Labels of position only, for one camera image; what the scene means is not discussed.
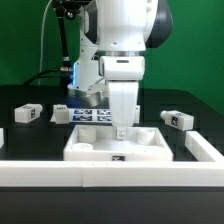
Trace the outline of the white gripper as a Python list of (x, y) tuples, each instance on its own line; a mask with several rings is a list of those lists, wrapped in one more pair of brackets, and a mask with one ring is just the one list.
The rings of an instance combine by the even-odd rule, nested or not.
[(100, 74), (107, 82), (109, 107), (116, 137), (124, 140), (134, 123), (139, 81), (145, 72), (143, 56), (100, 58)]

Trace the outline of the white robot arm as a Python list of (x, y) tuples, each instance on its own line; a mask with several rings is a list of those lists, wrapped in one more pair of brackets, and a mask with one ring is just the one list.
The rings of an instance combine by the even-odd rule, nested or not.
[(144, 52), (172, 32), (168, 0), (91, 0), (80, 12), (80, 55), (68, 92), (92, 105), (109, 98), (116, 136), (134, 124)]

